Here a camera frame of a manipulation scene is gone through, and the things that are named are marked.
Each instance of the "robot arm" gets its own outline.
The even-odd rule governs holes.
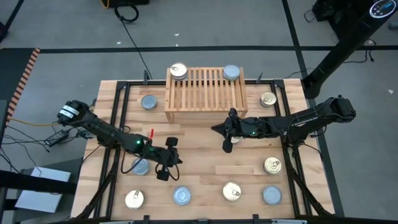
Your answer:
[[[223,124],[211,127],[212,130],[224,136],[223,149],[232,151],[231,138],[286,138],[286,142],[295,145],[304,142],[307,136],[333,123],[347,123],[352,121],[356,112],[349,100],[329,98],[314,108],[300,111],[289,116],[272,116],[258,118],[244,118],[237,116],[234,108],[228,113],[229,118]]]
[[[163,166],[173,167],[181,164],[178,158],[177,138],[168,138],[166,145],[162,148],[152,145],[152,140],[146,136],[133,133],[124,133],[107,122],[99,119],[97,115],[89,110],[89,106],[83,102],[68,101],[57,115],[58,123],[63,126],[82,127],[97,136],[98,143],[110,149],[124,148],[127,153],[155,161]],[[158,179],[169,178],[168,169],[164,168],[158,174]]]

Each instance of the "can lid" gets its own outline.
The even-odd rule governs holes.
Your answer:
[[[132,166],[136,165],[136,163],[139,160],[140,159],[135,159],[134,162],[132,162]],[[146,160],[146,159],[141,160],[140,163],[138,163],[132,171],[133,171],[133,173],[135,173],[137,175],[145,175],[145,174],[147,174],[148,171],[149,171],[148,160]]]
[[[240,73],[241,71],[236,65],[227,65],[224,67],[224,75],[228,78],[236,78]]]
[[[237,183],[228,182],[224,185],[223,194],[228,200],[237,200],[241,196],[241,188]]]
[[[261,95],[261,101],[266,105],[273,105],[276,102],[276,96],[272,92],[266,92]]]
[[[191,190],[186,186],[179,186],[174,190],[173,199],[177,205],[186,205],[191,201]]]
[[[128,208],[137,209],[144,203],[144,195],[139,190],[132,190],[126,195],[125,201]]]
[[[268,186],[262,191],[262,198],[269,205],[277,205],[282,200],[282,192],[276,186]]]
[[[187,72],[187,67],[183,63],[175,63],[170,67],[170,73],[175,77],[181,77]]]
[[[282,169],[282,164],[277,158],[270,157],[266,159],[266,161],[264,162],[264,167],[266,168],[266,171],[268,173],[277,174]]]
[[[146,95],[141,100],[141,105],[144,109],[152,109],[156,106],[156,97],[152,95]]]
[[[232,137],[232,138],[231,138],[231,143],[232,143],[232,144],[236,144],[236,143],[238,143],[241,139],[242,139],[242,137]]]

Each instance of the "wooden table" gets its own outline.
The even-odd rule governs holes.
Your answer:
[[[284,80],[290,112],[296,113],[307,109],[299,79]],[[109,122],[117,81],[102,81],[99,88],[95,113]],[[261,93],[266,91],[264,85],[246,85],[250,116],[275,116],[273,108],[263,108],[259,104]],[[280,90],[277,90],[278,100],[282,102]],[[154,95],[158,99],[154,111],[144,111],[141,98],[144,95]],[[183,164],[179,166],[181,177],[179,181],[163,182],[155,178],[155,163],[150,162],[151,170],[145,176],[133,173],[122,174],[118,171],[112,220],[142,220],[144,215],[150,215],[151,220],[188,220],[188,219],[251,219],[253,214],[260,218],[293,218],[293,208],[289,193],[287,173],[282,166],[280,175],[267,175],[262,169],[262,163],[268,157],[277,157],[284,165],[281,142],[275,139],[243,139],[234,146],[231,154],[222,150],[223,137],[210,129],[211,125],[221,123],[227,117],[194,116],[182,118],[178,124],[169,124],[164,113],[164,86],[132,86],[129,92],[129,103],[126,115],[126,125],[134,133],[148,135],[150,129],[155,129],[154,145],[164,146],[168,136],[179,138],[178,152]],[[119,110],[116,124],[119,124],[123,93],[119,99]],[[285,115],[281,104],[280,110]],[[191,123],[190,119],[201,120]],[[306,143],[317,147],[315,139],[308,139]],[[85,156],[95,147],[96,141],[88,141]],[[301,161],[308,188],[317,200],[333,213],[328,184],[326,182],[323,165],[317,151],[307,146],[300,147]],[[98,149],[81,167],[80,179],[76,190],[72,208],[72,217],[77,216],[90,201],[98,188],[104,148]],[[128,169],[134,156],[126,155],[123,169]],[[229,202],[222,195],[222,187],[227,182],[236,182],[242,189],[241,198]],[[172,200],[172,192],[179,185],[188,186],[193,194],[190,204],[178,206]],[[266,205],[262,201],[261,192],[268,185],[276,185],[282,191],[280,205]],[[124,203],[126,194],[138,189],[143,191],[146,199],[143,206],[137,210],[130,210]],[[304,214],[302,194],[296,185],[300,211]],[[101,215],[105,214],[106,199],[103,197]]]

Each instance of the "gray floor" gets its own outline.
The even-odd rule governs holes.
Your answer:
[[[16,2],[2,3],[0,20],[5,22]],[[334,45],[330,38],[332,30],[327,23],[313,21],[307,24],[303,18],[303,13],[314,2],[289,0],[300,45]],[[139,9],[139,20],[128,25],[128,29],[140,47],[175,44],[292,46],[280,0],[152,1]],[[373,38],[379,45],[398,44],[398,31],[382,27]],[[9,37],[0,47],[131,46],[113,11],[102,9],[97,1],[42,3],[30,0],[22,5]],[[326,54],[303,52],[306,66],[316,67]],[[350,59],[362,60],[363,54],[362,51],[355,52]],[[342,94],[357,110],[358,117],[353,122],[332,124],[326,133],[346,216],[398,220],[395,212],[398,140],[394,138],[398,125],[395,119],[398,51],[373,51],[373,56],[376,60],[373,63],[341,66],[327,80],[317,102]],[[256,78],[261,72],[264,72],[264,78],[283,78],[300,70],[294,51],[151,52],[143,53],[143,57],[154,78],[164,78],[166,68],[178,61],[193,67],[233,63],[243,66],[249,78]],[[101,80],[141,79],[143,70],[136,53],[40,54],[14,117],[36,123],[54,121],[67,100],[90,103],[96,98]],[[45,139],[53,133],[51,128],[33,128],[15,122],[10,125],[36,139]],[[12,130],[7,130],[6,134],[24,139]],[[34,166],[22,146],[2,147],[18,169]],[[82,157],[85,142],[78,139],[55,146],[50,153],[35,144],[28,147],[32,158],[43,166]],[[4,161],[0,161],[0,169],[8,168]],[[61,220],[65,214],[50,218]],[[27,223],[47,221],[49,219]]]

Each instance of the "wooden slatted box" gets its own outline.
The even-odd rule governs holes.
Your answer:
[[[186,79],[177,81],[172,78],[168,68],[164,110],[169,123],[174,122],[178,113],[196,115],[217,112],[222,113],[225,119],[230,108],[236,108],[238,115],[244,118],[248,112],[248,101],[243,68],[240,68],[239,79],[233,82],[223,78],[223,69],[187,68]]]

